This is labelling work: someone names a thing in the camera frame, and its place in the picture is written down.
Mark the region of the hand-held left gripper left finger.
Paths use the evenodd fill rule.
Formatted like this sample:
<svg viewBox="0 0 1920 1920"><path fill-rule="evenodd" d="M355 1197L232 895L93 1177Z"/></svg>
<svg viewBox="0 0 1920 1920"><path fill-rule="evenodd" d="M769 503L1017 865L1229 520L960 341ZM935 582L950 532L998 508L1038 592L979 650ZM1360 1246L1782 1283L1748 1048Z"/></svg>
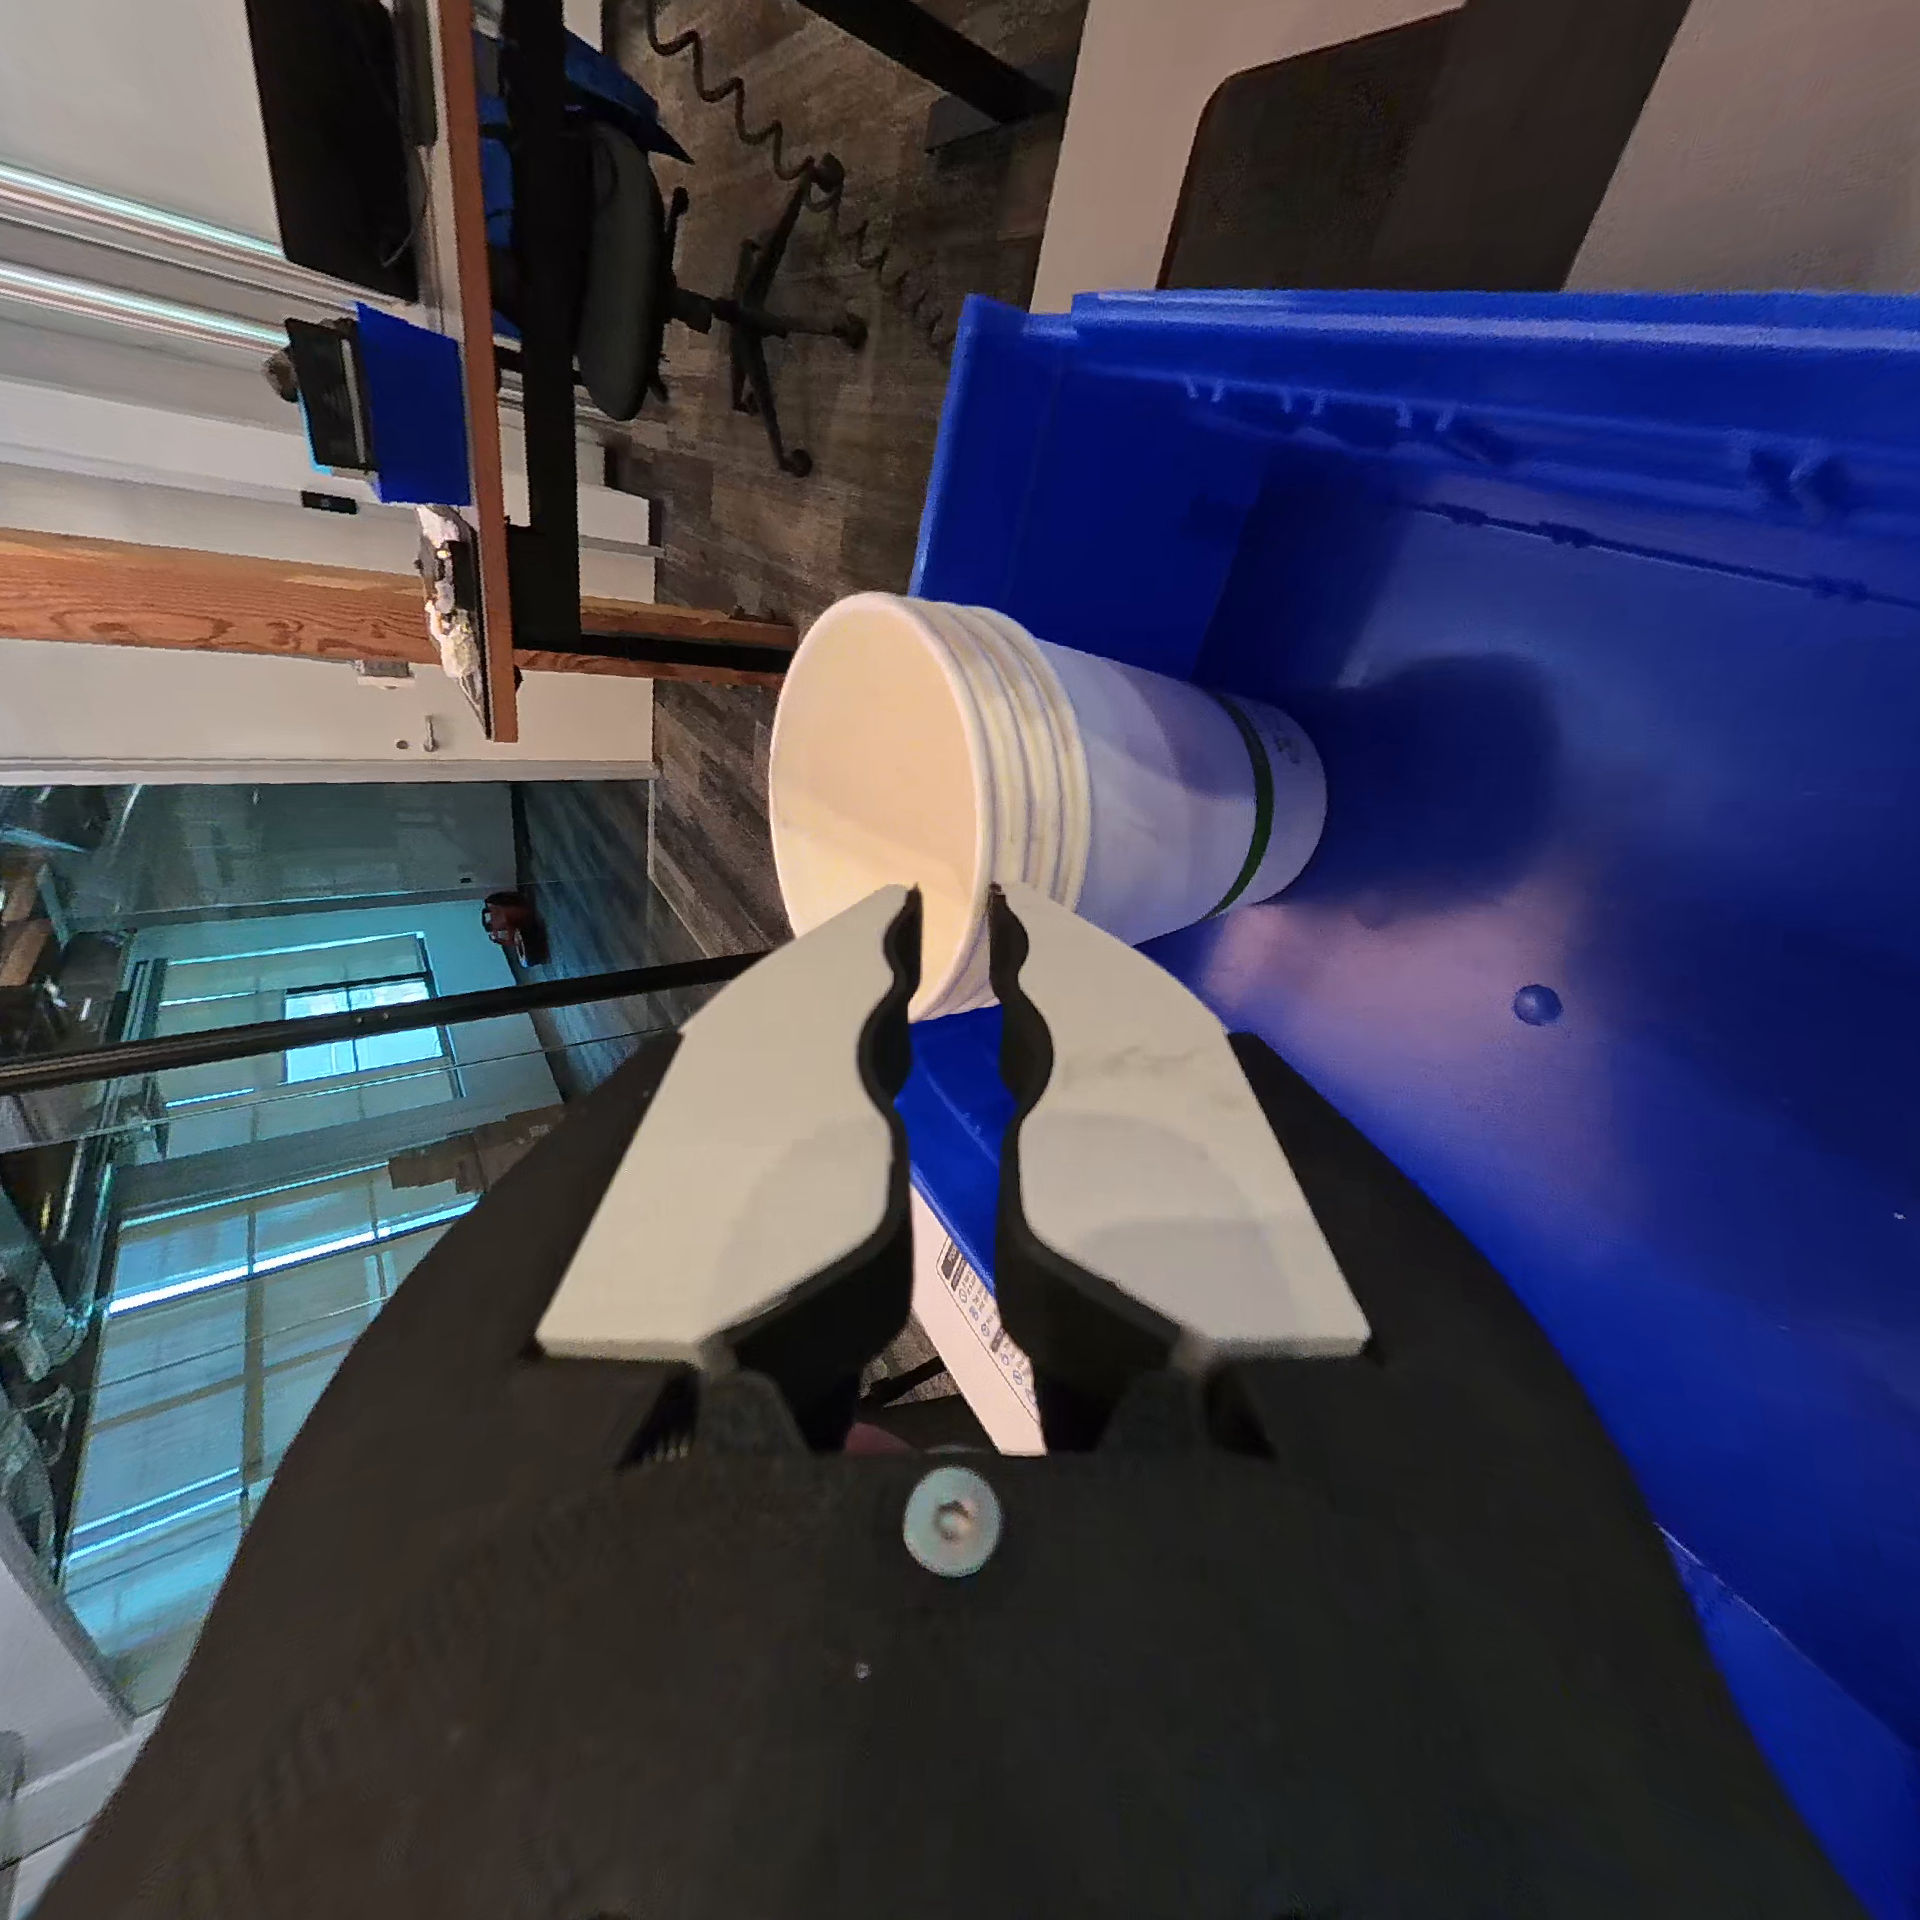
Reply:
<svg viewBox="0 0 1920 1920"><path fill-rule="evenodd" d="M779 1390L845 1447L910 1317L919 892L882 886L722 987L680 1033L534 1340Z"/></svg>

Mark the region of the small blue plastic bin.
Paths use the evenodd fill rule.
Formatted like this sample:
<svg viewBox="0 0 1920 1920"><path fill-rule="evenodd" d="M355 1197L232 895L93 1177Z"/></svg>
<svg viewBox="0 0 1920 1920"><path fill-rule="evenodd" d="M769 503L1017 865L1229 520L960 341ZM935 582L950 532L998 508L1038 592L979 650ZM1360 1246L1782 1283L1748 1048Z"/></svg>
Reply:
<svg viewBox="0 0 1920 1920"><path fill-rule="evenodd" d="M373 493L383 506L473 506L459 345L367 303L355 308Z"/></svg>

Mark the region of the stack of white paper cups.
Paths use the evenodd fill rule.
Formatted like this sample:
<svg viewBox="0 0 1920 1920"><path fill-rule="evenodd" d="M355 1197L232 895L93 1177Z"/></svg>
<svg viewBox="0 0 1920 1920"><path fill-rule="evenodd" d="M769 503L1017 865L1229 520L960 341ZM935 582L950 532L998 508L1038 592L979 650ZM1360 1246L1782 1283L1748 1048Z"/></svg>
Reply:
<svg viewBox="0 0 1920 1920"><path fill-rule="evenodd" d="M963 690L979 875L1024 882L1128 945L1285 892L1329 782L1305 727L1248 695L935 603Z"/></svg>

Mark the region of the silver metal rail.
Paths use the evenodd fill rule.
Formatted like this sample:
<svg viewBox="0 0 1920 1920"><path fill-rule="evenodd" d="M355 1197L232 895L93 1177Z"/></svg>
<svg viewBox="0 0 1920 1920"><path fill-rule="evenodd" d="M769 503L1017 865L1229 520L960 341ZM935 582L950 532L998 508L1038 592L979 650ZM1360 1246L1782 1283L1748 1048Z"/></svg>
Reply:
<svg viewBox="0 0 1920 1920"><path fill-rule="evenodd" d="M2 163L2 217L14 227L80 238L122 252L193 252L288 266L278 242L102 188Z"/></svg>
<svg viewBox="0 0 1920 1920"><path fill-rule="evenodd" d="M118 286L102 271L49 271L2 262L4 321L34 321L78 332L125 336L144 345L262 357L284 345L290 321L352 321L352 296L305 286L249 286L177 271L159 291Z"/></svg>

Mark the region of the wooden post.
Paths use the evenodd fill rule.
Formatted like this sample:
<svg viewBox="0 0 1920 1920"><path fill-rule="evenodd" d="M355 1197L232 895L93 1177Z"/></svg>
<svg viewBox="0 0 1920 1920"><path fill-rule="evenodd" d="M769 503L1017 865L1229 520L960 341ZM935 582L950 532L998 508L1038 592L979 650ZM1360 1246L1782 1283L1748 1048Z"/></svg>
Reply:
<svg viewBox="0 0 1920 1920"><path fill-rule="evenodd" d="M440 663L414 575L14 528L2 531L2 632L278 660ZM798 645L784 623L588 597L578 637L515 637L483 663L494 693L512 690L519 672L769 687Z"/></svg>

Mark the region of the black office chair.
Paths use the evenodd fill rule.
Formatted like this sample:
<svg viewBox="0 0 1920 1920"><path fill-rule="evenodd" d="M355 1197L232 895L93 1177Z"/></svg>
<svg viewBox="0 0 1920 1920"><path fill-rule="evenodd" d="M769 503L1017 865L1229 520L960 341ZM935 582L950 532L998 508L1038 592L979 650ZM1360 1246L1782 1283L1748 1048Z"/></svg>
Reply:
<svg viewBox="0 0 1920 1920"><path fill-rule="evenodd" d="M649 157L608 122L588 128L585 156L589 221L575 370L585 380L588 397L615 423L634 420L649 397L664 397L660 372L664 331L682 326L707 336L722 328L730 351L732 411L763 423L775 465L784 475L808 477L810 453L782 438L764 348L793 337L823 337L862 351L867 322L852 310L835 321L794 318L775 310L769 296L812 190L843 185L840 163L828 157L794 183L779 223L764 238L742 242L732 292L720 297L694 292L677 278L677 231L690 205L688 192L677 188L663 197Z"/></svg>

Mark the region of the black monitor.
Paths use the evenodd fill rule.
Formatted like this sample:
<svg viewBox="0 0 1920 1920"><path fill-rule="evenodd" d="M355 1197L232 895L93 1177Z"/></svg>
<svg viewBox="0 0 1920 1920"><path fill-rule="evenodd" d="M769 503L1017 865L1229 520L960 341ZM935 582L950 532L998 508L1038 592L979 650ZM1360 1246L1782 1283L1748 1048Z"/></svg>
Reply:
<svg viewBox="0 0 1920 1920"><path fill-rule="evenodd" d="M364 296L419 301L422 15L385 3L247 3L280 252Z"/></svg>

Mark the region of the brown wooden desk top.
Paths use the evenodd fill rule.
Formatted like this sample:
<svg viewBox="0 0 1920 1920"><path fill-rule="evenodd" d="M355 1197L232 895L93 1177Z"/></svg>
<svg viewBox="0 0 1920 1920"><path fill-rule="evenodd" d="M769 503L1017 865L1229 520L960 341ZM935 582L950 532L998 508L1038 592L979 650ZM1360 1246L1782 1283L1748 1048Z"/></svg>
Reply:
<svg viewBox="0 0 1920 1920"><path fill-rule="evenodd" d="M434 291L445 332L459 345L462 418L467 430L470 528L478 570L478 643L483 650L484 736L515 746L518 681L510 595L510 520L500 446L498 361L492 348L492 282L484 225L484 172L478 128L478 83L470 3L429 3L437 140Z"/></svg>

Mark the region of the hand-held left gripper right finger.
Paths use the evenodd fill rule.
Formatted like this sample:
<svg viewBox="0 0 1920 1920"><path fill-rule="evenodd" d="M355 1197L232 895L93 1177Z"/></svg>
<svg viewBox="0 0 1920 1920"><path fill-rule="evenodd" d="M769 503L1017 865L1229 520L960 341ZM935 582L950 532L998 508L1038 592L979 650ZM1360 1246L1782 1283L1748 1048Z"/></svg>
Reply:
<svg viewBox="0 0 1920 1920"><path fill-rule="evenodd" d="M1353 1361L1370 1321L1227 1027L1137 947L1034 888L987 901L995 1302L1047 1453L1090 1453L1149 1377Z"/></svg>

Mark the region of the white printed paper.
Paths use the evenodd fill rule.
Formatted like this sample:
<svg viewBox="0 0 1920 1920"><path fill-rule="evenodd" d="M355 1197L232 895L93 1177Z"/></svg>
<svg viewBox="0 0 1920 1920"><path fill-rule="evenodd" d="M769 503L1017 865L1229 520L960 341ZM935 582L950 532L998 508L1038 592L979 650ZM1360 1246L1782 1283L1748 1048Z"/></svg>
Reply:
<svg viewBox="0 0 1920 1920"><path fill-rule="evenodd" d="M990 1283L973 1268L925 1197L910 1193L914 1317L998 1453L1043 1455L1029 1357L1003 1326Z"/></svg>

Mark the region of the blue cloth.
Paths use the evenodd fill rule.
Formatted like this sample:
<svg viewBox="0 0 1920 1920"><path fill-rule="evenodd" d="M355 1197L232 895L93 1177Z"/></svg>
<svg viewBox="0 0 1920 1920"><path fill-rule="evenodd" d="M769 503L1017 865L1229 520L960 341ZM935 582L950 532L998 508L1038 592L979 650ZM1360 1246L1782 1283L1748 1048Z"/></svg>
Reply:
<svg viewBox="0 0 1920 1920"><path fill-rule="evenodd" d="M475 112L483 161L484 231L492 288L492 332L518 341L515 301L515 183L510 156L510 112L500 90L504 50L500 5L478 5L473 28ZM663 128L652 96L640 88L598 43L564 33L564 116L569 128L608 122L627 135L644 156L688 161L680 142Z"/></svg>

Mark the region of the large blue plastic bin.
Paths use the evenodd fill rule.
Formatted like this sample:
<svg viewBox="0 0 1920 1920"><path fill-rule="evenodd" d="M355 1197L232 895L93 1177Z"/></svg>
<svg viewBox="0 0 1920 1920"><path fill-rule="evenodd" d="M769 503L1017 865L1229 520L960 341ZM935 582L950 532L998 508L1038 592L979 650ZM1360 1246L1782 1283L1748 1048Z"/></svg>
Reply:
<svg viewBox="0 0 1920 1920"><path fill-rule="evenodd" d="M1520 1290L1763 1750L1914 1916L1913 296L973 297L910 590L1265 700L1147 945Z"/></svg>

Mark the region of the black pole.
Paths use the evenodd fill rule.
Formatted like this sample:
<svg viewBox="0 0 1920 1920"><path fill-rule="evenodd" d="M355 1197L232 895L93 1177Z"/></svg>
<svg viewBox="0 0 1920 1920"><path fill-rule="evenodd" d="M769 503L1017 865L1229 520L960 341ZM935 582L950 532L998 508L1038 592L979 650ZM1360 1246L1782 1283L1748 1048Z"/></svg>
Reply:
<svg viewBox="0 0 1920 1920"><path fill-rule="evenodd" d="M29 1095L90 1083L112 1083L148 1072L224 1066L303 1045L380 1040L414 1030L465 1025L603 1006L694 987L718 987L754 968L767 951L740 955L702 955L688 963L644 965L618 973L592 973L568 981L539 981L504 990L440 995L405 1006L305 1015L298 1020L257 1020L177 1037L125 1040L100 1048L65 1048L2 1066L2 1098Z"/></svg>

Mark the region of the dark desk mat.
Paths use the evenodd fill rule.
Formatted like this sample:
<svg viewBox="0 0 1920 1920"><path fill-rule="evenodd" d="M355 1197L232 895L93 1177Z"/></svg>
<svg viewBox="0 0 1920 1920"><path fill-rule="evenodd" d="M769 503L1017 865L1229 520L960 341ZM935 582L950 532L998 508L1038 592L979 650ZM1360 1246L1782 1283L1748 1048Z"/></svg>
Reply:
<svg viewBox="0 0 1920 1920"><path fill-rule="evenodd" d="M1163 291L1552 296L1687 3L1468 3L1217 85Z"/></svg>

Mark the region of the black tray with white parts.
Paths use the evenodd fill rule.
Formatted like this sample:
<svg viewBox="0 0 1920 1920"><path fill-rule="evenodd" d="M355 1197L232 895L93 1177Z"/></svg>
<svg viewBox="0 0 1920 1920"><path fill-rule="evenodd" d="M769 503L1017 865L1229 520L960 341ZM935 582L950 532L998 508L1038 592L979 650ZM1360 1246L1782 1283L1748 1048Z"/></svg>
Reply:
<svg viewBox="0 0 1920 1920"><path fill-rule="evenodd" d="M442 675L465 697L483 737L492 741L484 595L475 531L465 516L448 508L422 503L412 510L419 526L418 570L428 637Z"/></svg>

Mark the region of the black device with screen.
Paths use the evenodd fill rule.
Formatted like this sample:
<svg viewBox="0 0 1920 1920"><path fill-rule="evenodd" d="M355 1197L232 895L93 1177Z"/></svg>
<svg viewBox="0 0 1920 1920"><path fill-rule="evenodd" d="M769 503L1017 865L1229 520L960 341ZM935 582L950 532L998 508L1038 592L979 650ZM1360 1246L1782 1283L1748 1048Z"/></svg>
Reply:
<svg viewBox="0 0 1920 1920"><path fill-rule="evenodd" d="M284 321L278 386L300 411L315 467L373 477L369 380L355 321Z"/></svg>

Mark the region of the glass partition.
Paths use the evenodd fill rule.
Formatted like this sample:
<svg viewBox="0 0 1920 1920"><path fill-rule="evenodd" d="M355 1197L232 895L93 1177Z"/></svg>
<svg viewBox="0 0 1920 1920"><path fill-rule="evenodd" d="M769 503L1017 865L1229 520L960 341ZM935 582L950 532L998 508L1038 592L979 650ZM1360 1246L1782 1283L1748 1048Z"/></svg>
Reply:
<svg viewBox="0 0 1920 1920"><path fill-rule="evenodd" d="M649 816L644 781L10 787L4 1063L688 963ZM130 1713L399 1283L707 995L4 1098L4 1512Z"/></svg>

